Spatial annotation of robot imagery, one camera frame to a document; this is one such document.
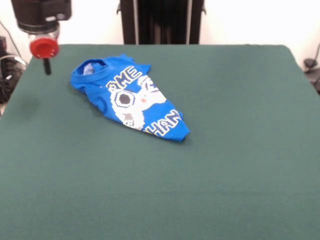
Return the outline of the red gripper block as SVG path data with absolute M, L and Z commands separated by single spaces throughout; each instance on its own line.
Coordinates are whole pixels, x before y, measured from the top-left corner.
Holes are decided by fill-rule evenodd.
M 29 49 L 34 57 L 43 59 L 44 72 L 51 75 L 50 58 L 55 57 L 60 50 L 57 40 L 50 37 L 35 38 L 30 42 Z

